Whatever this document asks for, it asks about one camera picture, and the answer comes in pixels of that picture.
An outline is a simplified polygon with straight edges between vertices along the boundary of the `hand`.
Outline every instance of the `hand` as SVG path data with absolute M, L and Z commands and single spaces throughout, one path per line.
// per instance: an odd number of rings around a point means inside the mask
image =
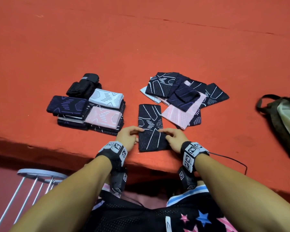
M 176 153 L 181 153 L 182 144 L 189 141 L 186 135 L 179 129 L 166 128 L 159 129 L 158 131 L 167 134 L 165 138 Z
M 134 144 L 139 142 L 139 139 L 136 137 L 138 132 L 144 132 L 144 129 L 136 126 L 123 128 L 118 132 L 116 141 L 119 141 L 121 144 L 123 144 L 129 152 L 133 148 Z

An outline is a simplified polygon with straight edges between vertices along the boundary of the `bag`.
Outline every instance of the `bag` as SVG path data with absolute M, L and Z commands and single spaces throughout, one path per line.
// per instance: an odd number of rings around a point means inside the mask
M 266 107 L 261 107 L 263 98 L 271 98 L 274 101 Z M 290 97 L 266 94 L 257 102 L 256 109 L 265 114 L 275 135 L 290 157 Z

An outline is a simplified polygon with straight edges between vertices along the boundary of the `wrist strap with fiducial markers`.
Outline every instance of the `wrist strap with fiducial markers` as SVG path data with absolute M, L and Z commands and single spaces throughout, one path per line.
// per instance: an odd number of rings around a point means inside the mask
M 120 171 L 127 156 L 127 149 L 119 141 L 109 142 L 99 150 L 98 156 L 106 156 L 112 163 L 113 171 Z
M 199 154 L 207 154 L 208 150 L 205 149 L 204 147 L 202 147 L 199 143 L 197 142 L 184 142 L 182 144 L 182 148 L 181 148 L 181 154 L 184 156 L 183 157 L 183 166 L 190 172 L 194 172 L 196 171 L 195 167 L 194 167 L 194 162 L 195 162 L 195 158 L 199 155 Z

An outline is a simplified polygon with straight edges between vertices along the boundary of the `metal stool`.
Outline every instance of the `metal stool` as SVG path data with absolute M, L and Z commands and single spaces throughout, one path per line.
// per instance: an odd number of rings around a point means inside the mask
M 27 197 L 26 197 L 26 199 L 25 199 L 25 201 L 24 201 L 24 203 L 23 203 L 23 205 L 22 205 L 22 207 L 21 207 L 21 209 L 20 209 L 15 221 L 14 221 L 14 224 L 20 218 L 20 215 L 22 214 L 22 211 L 23 211 L 23 209 L 24 209 L 24 207 L 25 207 L 25 205 L 26 205 L 26 203 L 27 203 L 27 201 L 28 201 L 28 199 L 29 199 L 29 197 L 30 197 L 30 195 L 31 195 L 31 193 L 32 193 L 32 191 L 33 191 L 33 189 L 34 189 L 34 187 L 35 187 L 37 182 L 41 182 L 41 186 L 39 188 L 38 193 L 35 196 L 35 199 L 34 199 L 32 205 L 34 205 L 36 200 L 38 199 L 38 196 L 39 196 L 40 191 L 42 190 L 42 187 L 43 187 L 44 184 L 48 184 L 47 190 L 45 192 L 45 194 L 46 194 L 48 191 L 53 189 L 54 186 L 58 185 L 60 182 L 62 182 L 62 180 L 66 179 L 68 177 L 67 175 L 64 175 L 64 174 L 61 174 L 61 173 L 57 173 L 57 172 L 53 172 L 53 171 L 47 171 L 47 170 L 41 170 L 41 169 L 20 169 L 17 172 L 17 175 L 22 176 L 23 179 L 20 181 L 20 183 L 19 183 L 14 195 L 12 196 L 8 206 L 6 207 L 6 209 L 4 211 L 4 213 L 2 214 L 2 216 L 0 218 L 0 224 L 1 224 L 2 220 L 4 219 L 6 213 L 8 212 L 8 210 L 9 210 L 9 208 L 10 208 L 10 206 L 11 206 L 11 204 L 12 204 L 14 198 L 15 198 L 15 196 L 17 195 L 20 187 L 22 186 L 22 184 L 23 184 L 23 182 L 24 182 L 24 180 L 26 178 L 32 179 L 32 180 L 34 180 L 34 182 L 33 182 L 32 187 L 31 187 L 31 189 L 30 189 L 30 191 L 29 191 L 29 193 L 28 193 L 28 195 L 27 195 Z

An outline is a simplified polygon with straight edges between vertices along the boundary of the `forearm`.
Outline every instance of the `forearm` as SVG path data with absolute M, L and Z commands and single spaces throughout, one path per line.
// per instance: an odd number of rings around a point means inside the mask
M 11 232 L 77 231 L 86 221 L 112 165 L 99 156 L 44 195 Z
M 290 231 L 290 204 L 261 183 L 200 154 L 194 163 L 210 194 L 241 231 Z

